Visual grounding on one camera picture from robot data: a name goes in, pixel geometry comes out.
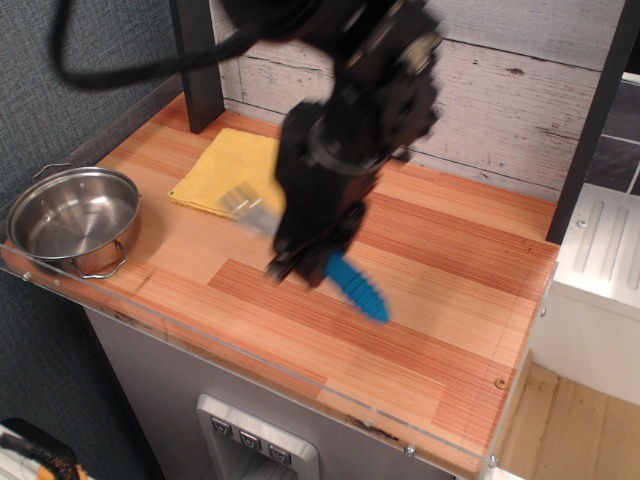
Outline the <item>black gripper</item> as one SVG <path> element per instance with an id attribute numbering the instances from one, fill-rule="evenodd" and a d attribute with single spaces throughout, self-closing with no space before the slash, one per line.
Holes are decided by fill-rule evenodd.
<path id="1" fill-rule="evenodd" d="M 331 256 L 349 249 L 384 160 L 377 133 L 371 116 L 319 102 L 301 102 L 287 114 L 275 167 L 286 206 L 266 269 L 271 280 L 300 276 L 316 288 Z"/>

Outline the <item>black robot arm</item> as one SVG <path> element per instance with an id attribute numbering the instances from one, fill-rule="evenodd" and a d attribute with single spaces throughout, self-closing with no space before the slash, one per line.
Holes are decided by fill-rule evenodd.
<path id="1" fill-rule="evenodd" d="M 228 1 L 224 8 L 255 40 L 298 40 L 333 62 L 329 99 L 287 114 L 275 167 L 285 210 L 268 271 L 316 286 L 331 255 L 358 233 L 381 167 L 436 122 L 438 23 L 420 1 Z"/>

